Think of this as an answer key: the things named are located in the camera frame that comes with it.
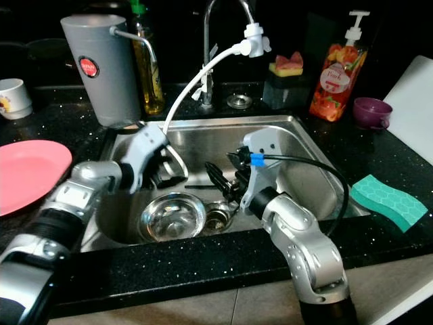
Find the tall chrome faucet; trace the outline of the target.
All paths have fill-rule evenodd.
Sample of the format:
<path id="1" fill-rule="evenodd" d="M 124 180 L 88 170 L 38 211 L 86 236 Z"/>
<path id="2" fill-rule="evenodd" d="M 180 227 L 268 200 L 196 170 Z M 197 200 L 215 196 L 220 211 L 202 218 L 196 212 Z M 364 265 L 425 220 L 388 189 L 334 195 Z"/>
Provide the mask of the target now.
<path id="1" fill-rule="evenodd" d="M 212 47 L 210 46 L 210 16 L 214 8 L 214 4 L 218 0 L 208 0 L 204 10 L 203 18 L 203 65 L 206 66 L 213 60 Z M 244 12 L 248 24 L 253 24 L 256 20 L 250 9 L 250 0 L 238 0 Z M 199 97 L 199 103 L 204 110 L 213 109 L 212 97 L 214 91 L 214 81 L 212 77 L 212 69 L 208 69 L 208 73 L 201 80 L 202 92 Z"/>

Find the white cup with cartoon print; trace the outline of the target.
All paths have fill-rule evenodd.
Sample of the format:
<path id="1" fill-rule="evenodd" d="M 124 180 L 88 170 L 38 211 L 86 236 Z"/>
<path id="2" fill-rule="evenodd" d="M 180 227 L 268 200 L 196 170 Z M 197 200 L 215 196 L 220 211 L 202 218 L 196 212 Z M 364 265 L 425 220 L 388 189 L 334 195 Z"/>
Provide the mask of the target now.
<path id="1" fill-rule="evenodd" d="M 32 114 L 33 102 L 22 79 L 0 80 L 0 114 L 7 120 L 18 120 Z"/>

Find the pink round plate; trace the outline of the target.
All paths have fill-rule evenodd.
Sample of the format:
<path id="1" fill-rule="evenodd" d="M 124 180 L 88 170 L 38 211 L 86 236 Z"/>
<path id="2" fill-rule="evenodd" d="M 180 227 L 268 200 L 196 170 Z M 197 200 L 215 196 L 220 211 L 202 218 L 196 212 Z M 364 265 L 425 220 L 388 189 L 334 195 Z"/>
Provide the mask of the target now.
<path id="1" fill-rule="evenodd" d="M 52 190 L 72 162 L 67 146 L 22 140 L 0 147 L 0 215 L 27 207 Z"/>

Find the white cutting board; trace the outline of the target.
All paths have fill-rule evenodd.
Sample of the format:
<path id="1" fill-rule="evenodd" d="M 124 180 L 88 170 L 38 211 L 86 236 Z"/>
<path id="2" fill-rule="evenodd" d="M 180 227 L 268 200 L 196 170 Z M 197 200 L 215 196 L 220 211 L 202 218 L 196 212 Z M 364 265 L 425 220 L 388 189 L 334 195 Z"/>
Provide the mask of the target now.
<path id="1" fill-rule="evenodd" d="M 433 150 L 433 59 L 415 56 L 384 102 L 393 108 L 391 133 L 412 148 Z"/>

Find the purple cup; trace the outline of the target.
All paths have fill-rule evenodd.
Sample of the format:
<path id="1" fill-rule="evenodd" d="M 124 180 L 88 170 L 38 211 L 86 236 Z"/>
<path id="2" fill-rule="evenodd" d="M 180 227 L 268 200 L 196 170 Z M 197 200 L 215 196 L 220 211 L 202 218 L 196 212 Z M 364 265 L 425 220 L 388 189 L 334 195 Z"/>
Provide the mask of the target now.
<path id="1" fill-rule="evenodd" d="M 352 107 L 355 125 L 364 129 L 388 128 L 392 111 L 392 105 L 371 97 L 356 98 Z"/>

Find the stainless steel sink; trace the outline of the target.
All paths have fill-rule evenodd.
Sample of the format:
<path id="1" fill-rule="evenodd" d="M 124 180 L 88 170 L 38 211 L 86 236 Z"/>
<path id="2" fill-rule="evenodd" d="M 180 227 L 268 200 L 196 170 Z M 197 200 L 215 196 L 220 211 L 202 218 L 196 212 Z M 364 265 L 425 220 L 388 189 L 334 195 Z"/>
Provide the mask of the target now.
<path id="1" fill-rule="evenodd" d="M 240 146 L 245 135 L 263 128 L 275 128 L 281 151 L 294 157 L 292 162 L 281 163 L 276 179 L 278 191 L 287 192 L 312 211 L 321 229 L 328 230 L 342 207 L 342 186 L 329 171 L 303 163 L 303 158 L 322 163 L 327 163 L 327 158 L 301 127 L 300 121 L 290 116 L 207 118 L 174 122 L 170 128 L 169 142 L 187 165 L 188 180 L 161 190 L 148 185 L 134 194 L 115 193 L 102 197 L 86 228 L 81 250 L 114 250 L 151 244 L 154 241 L 139 235 L 138 219 L 146 205 L 171 192 L 191 193 L 204 204 L 220 200 L 237 204 L 229 228 L 219 234 L 262 228 L 262 222 L 257 217 L 239 208 L 238 203 L 223 198 L 222 192 L 208 178 L 206 163 L 214 163 L 226 179 L 233 181 L 235 167 L 229 162 L 227 154 Z"/>

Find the black sponge holder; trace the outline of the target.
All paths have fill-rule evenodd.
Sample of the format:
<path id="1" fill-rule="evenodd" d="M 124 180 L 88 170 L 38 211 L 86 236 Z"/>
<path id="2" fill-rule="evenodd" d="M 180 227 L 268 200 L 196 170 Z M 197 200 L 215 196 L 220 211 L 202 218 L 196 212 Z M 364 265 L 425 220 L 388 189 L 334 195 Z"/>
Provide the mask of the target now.
<path id="1" fill-rule="evenodd" d="M 304 106 L 311 93 L 310 77 L 305 74 L 279 77 L 275 69 L 275 63 L 269 63 L 262 102 L 275 110 Z"/>

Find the round chrome hole cover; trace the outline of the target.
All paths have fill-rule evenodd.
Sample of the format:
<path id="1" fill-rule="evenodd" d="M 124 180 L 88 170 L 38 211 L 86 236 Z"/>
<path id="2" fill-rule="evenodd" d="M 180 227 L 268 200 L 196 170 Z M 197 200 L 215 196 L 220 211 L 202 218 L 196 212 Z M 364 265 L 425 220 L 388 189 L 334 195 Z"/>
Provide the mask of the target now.
<path id="1" fill-rule="evenodd" d="M 226 103 L 235 110 L 247 110 L 251 107 L 254 100 L 247 95 L 229 95 Z"/>

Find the teal wavy sponge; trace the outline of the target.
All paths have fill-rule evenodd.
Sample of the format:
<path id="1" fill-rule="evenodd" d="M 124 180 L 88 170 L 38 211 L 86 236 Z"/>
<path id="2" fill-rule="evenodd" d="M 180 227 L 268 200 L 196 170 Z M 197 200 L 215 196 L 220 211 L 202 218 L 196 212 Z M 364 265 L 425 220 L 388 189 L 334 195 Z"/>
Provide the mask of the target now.
<path id="1" fill-rule="evenodd" d="M 362 207 L 387 217 L 407 232 L 430 210 L 409 193 L 387 186 L 373 175 L 368 175 L 350 187 L 350 197 Z"/>

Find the steel sink drain strainer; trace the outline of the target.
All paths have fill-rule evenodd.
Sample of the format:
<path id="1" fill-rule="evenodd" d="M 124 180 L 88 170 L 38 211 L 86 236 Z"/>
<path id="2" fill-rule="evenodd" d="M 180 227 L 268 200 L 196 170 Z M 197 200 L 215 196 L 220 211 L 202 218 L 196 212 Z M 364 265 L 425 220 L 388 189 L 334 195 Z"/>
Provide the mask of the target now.
<path id="1" fill-rule="evenodd" d="M 237 204 L 226 200 L 207 203 L 205 206 L 205 224 L 203 236 L 225 232 L 229 228 Z"/>

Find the white faucet diverter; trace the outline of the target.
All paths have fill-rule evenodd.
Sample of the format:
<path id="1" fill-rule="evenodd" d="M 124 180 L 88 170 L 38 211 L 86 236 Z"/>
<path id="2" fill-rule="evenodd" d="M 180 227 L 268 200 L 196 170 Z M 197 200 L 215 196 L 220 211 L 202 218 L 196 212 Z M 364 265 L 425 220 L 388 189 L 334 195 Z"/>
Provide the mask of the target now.
<path id="1" fill-rule="evenodd" d="M 263 56 L 264 53 L 270 52 L 270 41 L 269 38 L 264 34 L 264 30 L 260 27 L 260 24 L 253 22 L 253 24 L 247 24 L 244 30 L 245 40 L 241 41 L 241 53 L 248 57 L 259 57 Z"/>

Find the small chrome filter spout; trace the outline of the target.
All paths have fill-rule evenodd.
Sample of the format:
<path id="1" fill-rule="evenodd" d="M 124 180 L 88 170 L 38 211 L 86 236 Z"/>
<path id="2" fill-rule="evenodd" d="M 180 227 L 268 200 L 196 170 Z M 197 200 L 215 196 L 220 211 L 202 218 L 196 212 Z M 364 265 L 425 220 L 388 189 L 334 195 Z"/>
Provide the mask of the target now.
<path id="1" fill-rule="evenodd" d="M 154 47 L 152 47 L 152 44 L 146 38 L 140 37 L 139 35 L 132 34 L 130 32 L 121 31 L 121 29 L 116 26 L 112 26 L 111 28 L 109 28 L 109 33 L 112 35 L 118 35 L 119 37 L 124 37 L 132 41 L 138 41 L 139 43 L 145 44 L 145 46 L 148 49 L 148 53 L 150 55 L 151 61 L 153 63 L 158 62 Z"/>

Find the grey water filter canister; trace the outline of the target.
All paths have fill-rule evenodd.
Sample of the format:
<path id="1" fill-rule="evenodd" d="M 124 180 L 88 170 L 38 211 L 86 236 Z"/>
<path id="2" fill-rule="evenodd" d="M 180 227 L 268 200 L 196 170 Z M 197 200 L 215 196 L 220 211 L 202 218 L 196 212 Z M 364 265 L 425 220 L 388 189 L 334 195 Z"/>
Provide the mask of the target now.
<path id="1" fill-rule="evenodd" d="M 126 19 L 82 14 L 61 19 L 62 30 L 100 125 L 123 128 L 141 119 L 130 41 L 112 34 Z"/>

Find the yellow sponge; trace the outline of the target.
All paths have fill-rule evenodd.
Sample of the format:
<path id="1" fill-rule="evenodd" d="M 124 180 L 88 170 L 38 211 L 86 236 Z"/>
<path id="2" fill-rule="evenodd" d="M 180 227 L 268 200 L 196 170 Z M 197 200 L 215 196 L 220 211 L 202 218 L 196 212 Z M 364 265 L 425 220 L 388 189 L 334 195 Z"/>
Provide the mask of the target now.
<path id="1" fill-rule="evenodd" d="M 297 77 L 303 74 L 303 65 L 296 62 L 288 62 L 277 64 L 275 62 L 269 63 L 269 70 L 276 77 Z"/>

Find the round steel bowl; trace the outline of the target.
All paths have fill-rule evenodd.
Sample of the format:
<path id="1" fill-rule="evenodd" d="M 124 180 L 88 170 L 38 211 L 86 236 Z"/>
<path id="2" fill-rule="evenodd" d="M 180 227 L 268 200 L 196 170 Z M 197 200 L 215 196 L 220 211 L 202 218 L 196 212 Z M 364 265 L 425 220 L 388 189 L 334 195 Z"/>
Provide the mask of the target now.
<path id="1" fill-rule="evenodd" d="M 200 198 L 185 192 L 171 192 L 155 198 L 138 219 L 142 238 L 164 242 L 194 238 L 201 234 L 206 220 L 206 208 Z"/>

